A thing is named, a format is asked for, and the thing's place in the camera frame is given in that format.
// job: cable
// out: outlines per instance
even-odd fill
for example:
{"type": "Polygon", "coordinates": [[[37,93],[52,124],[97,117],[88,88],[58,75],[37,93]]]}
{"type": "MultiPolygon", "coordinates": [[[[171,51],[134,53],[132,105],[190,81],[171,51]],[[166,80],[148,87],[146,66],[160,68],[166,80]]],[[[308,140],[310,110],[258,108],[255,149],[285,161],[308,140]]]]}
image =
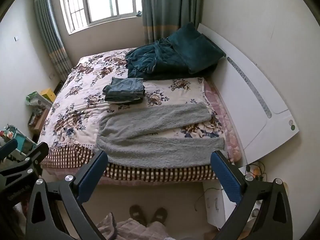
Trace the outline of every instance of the cable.
{"type": "Polygon", "coordinates": [[[197,209],[196,209],[196,204],[197,204],[197,202],[199,201],[200,198],[202,198],[202,197],[204,196],[204,194],[205,194],[205,193],[207,192],[207,190],[209,190],[209,189],[223,190],[223,188],[215,188],[215,187],[209,187],[209,188],[207,188],[207,189],[203,192],[203,194],[202,194],[200,197],[198,197],[198,199],[196,200],[195,204],[193,205],[193,207],[195,208],[195,211],[196,211],[196,212],[198,212],[197,209]]]}
{"type": "Polygon", "coordinates": [[[265,171],[266,171],[266,167],[264,166],[264,164],[263,164],[263,162],[261,162],[261,161],[256,161],[257,163],[261,163],[262,164],[262,166],[263,166],[263,173],[265,173],[265,171]]]}
{"type": "Polygon", "coordinates": [[[260,169],[260,167],[258,166],[258,168],[259,168],[259,170],[260,170],[260,174],[259,175],[257,175],[257,174],[254,174],[252,171],[245,171],[245,175],[247,175],[247,173],[246,172],[250,172],[252,175],[253,175],[253,177],[259,177],[259,176],[261,176],[262,175],[262,171],[261,171],[261,169],[260,169]]]}
{"type": "Polygon", "coordinates": [[[257,167],[259,168],[259,170],[260,170],[260,174],[264,173],[264,171],[265,171],[265,169],[263,168],[263,172],[262,172],[260,166],[257,165],[257,164],[249,164],[249,166],[250,166],[250,165],[257,166],[257,167]]]}
{"type": "Polygon", "coordinates": [[[245,175],[250,175],[250,174],[247,174],[247,172],[250,172],[253,177],[256,177],[256,176],[257,176],[257,175],[255,175],[255,174],[253,174],[251,171],[245,171],[245,175]]]}
{"type": "Polygon", "coordinates": [[[263,174],[266,175],[266,181],[268,181],[268,175],[264,172],[264,173],[261,174],[261,176],[262,176],[263,174]]]}

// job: striped curtain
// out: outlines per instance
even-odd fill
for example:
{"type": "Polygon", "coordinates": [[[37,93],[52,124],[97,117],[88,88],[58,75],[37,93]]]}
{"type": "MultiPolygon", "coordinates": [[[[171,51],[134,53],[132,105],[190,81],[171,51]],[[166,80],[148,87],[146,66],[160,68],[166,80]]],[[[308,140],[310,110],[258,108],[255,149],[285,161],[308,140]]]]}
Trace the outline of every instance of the striped curtain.
{"type": "Polygon", "coordinates": [[[61,80],[66,81],[72,65],[54,19],[51,0],[34,0],[34,3],[38,25],[50,59],[61,80]]]}
{"type": "Polygon", "coordinates": [[[203,0],[142,0],[145,43],[166,38],[188,22],[198,28],[203,0]]]}

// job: white box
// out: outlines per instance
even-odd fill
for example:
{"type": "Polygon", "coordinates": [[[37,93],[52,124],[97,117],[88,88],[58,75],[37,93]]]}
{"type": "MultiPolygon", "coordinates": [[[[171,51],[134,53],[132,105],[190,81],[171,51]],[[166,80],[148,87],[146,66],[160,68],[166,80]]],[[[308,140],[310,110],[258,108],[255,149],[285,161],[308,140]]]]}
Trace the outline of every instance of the white box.
{"type": "MultiPolygon", "coordinates": [[[[245,173],[245,167],[242,167],[239,170],[243,174],[245,173]]],[[[217,179],[204,181],[203,188],[204,191],[206,191],[204,193],[204,199],[207,210],[207,221],[217,228],[222,228],[235,209],[236,203],[229,200],[226,192],[222,189],[222,186],[217,179]]],[[[256,202],[252,210],[256,208],[260,209],[260,206],[261,204],[256,202]]],[[[248,221],[252,219],[254,219],[254,217],[250,215],[248,221]]]]}

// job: bed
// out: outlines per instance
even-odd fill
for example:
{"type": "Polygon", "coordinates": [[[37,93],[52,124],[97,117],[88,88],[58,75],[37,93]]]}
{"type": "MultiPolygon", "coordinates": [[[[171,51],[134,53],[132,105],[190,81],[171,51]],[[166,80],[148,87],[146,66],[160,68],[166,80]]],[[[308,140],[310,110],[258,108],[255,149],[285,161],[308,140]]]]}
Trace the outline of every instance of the bed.
{"type": "MultiPolygon", "coordinates": [[[[232,163],[252,163],[286,142],[298,127],[285,103],[262,72],[224,38],[199,25],[198,31],[226,54],[211,76],[144,82],[146,94],[139,107],[207,104],[209,122],[181,127],[154,136],[223,137],[232,163]]],[[[108,104],[102,89],[112,77],[126,78],[124,56],[131,49],[115,50],[80,59],[68,76],[48,114],[39,141],[49,145],[43,167],[59,179],[89,162],[105,111],[130,106],[108,104]]],[[[215,179],[210,165],[177,169],[137,169],[108,164],[100,183],[158,185],[215,179]]]]}

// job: blue gripper pad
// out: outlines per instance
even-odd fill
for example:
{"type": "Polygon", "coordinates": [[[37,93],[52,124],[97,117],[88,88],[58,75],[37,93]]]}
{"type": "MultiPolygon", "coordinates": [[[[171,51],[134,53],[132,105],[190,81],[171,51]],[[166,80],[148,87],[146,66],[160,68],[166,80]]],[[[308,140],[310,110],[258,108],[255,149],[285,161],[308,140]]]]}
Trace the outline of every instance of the blue gripper pad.
{"type": "Polygon", "coordinates": [[[210,158],[211,168],[217,175],[224,191],[226,192],[229,200],[239,204],[242,195],[241,187],[236,177],[232,174],[225,162],[220,158],[220,156],[213,152],[210,158]]]}
{"type": "Polygon", "coordinates": [[[91,194],[106,170],[108,155],[102,151],[93,164],[89,162],[87,165],[91,166],[78,186],[77,201],[79,204],[87,202],[90,199],[91,194]]]}

